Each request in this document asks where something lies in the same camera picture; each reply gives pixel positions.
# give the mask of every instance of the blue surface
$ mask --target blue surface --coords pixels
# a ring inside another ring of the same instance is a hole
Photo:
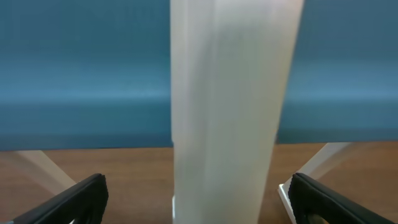
[[[279,142],[398,140],[397,8],[305,1]]]
[[[280,142],[398,140],[397,7],[306,0]],[[0,1],[0,150],[171,146],[169,11]]]

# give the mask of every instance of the wooden floor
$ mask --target wooden floor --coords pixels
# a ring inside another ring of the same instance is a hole
[[[280,145],[274,149],[259,223],[290,223],[276,191],[323,145]],[[172,223],[172,149],[49,151],[71,178],[94,173],[107,178],[103,223]],[[383,142],[333,169],[321,182],[380,215],[398,222],[398,143]],[[17,170],[0,164],[0,222],[10,220],[51,194]]]

